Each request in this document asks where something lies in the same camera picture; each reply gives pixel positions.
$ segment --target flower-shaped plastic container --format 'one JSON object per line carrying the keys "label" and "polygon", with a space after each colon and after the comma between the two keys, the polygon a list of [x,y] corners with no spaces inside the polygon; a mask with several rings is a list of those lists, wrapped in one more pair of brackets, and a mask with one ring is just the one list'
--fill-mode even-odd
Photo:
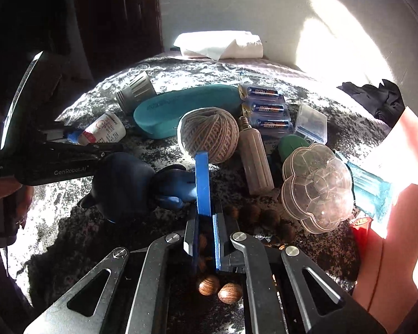
{"label": "flower-shaped plastic container", "polygon": [[308,232],[332,231],[352,215],[350,171],[327,146],[297,148],[285,160],[282,173],[283,206]]}

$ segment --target metal screw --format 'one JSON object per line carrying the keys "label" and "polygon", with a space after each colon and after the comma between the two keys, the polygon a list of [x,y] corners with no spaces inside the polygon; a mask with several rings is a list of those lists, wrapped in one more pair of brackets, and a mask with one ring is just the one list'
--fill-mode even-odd
{"label": "metal screw", "polygon": [[123,247],[117,247],[113,250],[113,257],[115,259],[122,259],[127,255],[127,250]]}
{"label": "metal screw", "polygon": [[166,241],[170,244],[173,243],[173,242],[177,242],[178,240],[179,240],[179,234],[177,234],[177,233],[169,233],[166,236]]}
{"label": "metal screw", "polygon": [[297,256],[299,254],[299,249],[295,246],[288,246],[285,249],[285,252],[288,256]]}
{"label": "metal screw", "polygon": [[232,238],[235,241],[244,241],[246,240],[246,234],[244,232],[236,232],[232,235]]}

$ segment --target clear plastic box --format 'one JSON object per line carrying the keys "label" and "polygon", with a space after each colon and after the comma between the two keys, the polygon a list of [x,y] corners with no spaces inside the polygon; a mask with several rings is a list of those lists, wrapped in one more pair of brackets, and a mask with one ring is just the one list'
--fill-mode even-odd
{"label": "clear plastic box", "polygon": [[295,134],[308,143],[327,142],[327,117],[306,104],[301,104],[294,125]]}
{"label": "clear plastic box", "polygon": [[352,216],[350,171],[327,146],[299,147],[282,167],[282,204],[311,233],[334,230]]}
{"label": "clear plastic box", "polygon": [[241,83],[250,85],[259,85],[266,87],[273,87],[275,79],[269,75],[257,74],[252,72],[242,71],[239,74],[239,80]]}

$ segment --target folded white paper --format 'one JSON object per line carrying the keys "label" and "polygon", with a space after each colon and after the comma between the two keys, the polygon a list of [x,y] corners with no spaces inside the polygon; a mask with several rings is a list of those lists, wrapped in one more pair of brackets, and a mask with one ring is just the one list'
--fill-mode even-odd
{"label": "folded white paper", "polygon": [[250,31],[198,31],[180,34],[174,43],[184,57],[262,58],[263,45]]}

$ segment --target blue figurine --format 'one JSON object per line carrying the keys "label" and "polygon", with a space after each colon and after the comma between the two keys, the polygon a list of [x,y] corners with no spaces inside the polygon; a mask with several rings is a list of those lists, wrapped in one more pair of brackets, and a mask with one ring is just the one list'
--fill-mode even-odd
{"label": "blue figurine", "polygon": [[91,191],[78,203],[96,206],[114,223],[126,223],[157,206],[178,210],[196,200],[195,173],[180,164],[155,170],[131,154],[118,152],[105,158],[93,177]]}

